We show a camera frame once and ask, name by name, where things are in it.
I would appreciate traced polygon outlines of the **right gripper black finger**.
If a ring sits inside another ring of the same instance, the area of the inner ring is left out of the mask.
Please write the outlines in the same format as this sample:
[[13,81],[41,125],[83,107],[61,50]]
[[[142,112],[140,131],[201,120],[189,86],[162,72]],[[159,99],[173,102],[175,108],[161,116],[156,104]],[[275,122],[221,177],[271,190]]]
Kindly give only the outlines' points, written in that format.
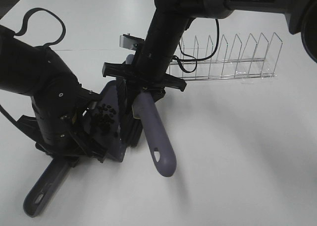
[[154,102],[159,101],[165,96],[164,88],[150,88],[148,91],[150,92]]

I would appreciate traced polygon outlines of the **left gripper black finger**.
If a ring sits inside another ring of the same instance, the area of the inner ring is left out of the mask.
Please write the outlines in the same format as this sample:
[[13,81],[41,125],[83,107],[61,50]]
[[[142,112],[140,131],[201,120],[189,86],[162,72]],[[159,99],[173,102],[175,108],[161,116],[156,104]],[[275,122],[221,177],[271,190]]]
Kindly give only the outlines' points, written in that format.
[[76,165],[79,162],[79,158],[78,157],[68,157],[68,166],[71,168],[76,167]]

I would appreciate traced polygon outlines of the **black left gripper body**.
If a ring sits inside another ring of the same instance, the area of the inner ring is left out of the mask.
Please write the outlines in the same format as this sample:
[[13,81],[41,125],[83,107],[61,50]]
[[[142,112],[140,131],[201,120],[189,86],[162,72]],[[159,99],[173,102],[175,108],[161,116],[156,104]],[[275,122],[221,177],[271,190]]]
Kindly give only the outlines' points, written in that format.
[[52,157],[92,157],[103,162],[107,148],[90,134],[92,110],[78,108],[79,92],[38,92],[31,97],[34,117],[22,115],[16,127]]

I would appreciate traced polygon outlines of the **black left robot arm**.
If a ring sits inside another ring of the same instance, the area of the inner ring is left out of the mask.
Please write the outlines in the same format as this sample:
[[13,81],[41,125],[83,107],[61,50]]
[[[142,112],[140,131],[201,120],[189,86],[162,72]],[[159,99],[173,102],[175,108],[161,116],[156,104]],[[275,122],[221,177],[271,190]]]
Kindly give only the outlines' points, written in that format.
[[34,116],[14,120],[4,116],[52,157],[92,157],[103,162],[106,150],[84,131],[83,112],[93,108],[100,94],[82,87],[52,49],[33,47],[0,28],[0,88],[29,96]]

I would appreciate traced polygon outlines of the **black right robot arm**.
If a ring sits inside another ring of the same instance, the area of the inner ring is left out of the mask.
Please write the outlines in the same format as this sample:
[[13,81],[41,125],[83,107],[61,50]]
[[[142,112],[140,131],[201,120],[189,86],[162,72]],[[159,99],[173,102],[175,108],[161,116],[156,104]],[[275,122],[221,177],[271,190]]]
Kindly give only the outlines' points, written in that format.
[[317,57],[317,0],[154,0],[145,39],[132,38],[136,47],[131,64],[105,63],[103,76],[112,76],[147,89],[184,90],[183,79],[168,75],[179,41],[195,18],[224,19],[234,10],[281,13],[289,32],[300,33],[312,59]]

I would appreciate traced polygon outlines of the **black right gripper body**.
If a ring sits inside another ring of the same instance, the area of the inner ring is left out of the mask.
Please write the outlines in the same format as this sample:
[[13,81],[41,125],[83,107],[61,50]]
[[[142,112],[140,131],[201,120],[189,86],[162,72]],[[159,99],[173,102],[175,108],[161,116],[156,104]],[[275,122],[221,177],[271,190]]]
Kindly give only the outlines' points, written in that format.
[[152,25],[145,42],[140,45],[132,58],[132,63],[105,62],[102,74],[104,77],[122,77],[136,82],[143,87],[170,87],[184,91],[186,82],[166,74],[173,54],[184,32],[184,27]]

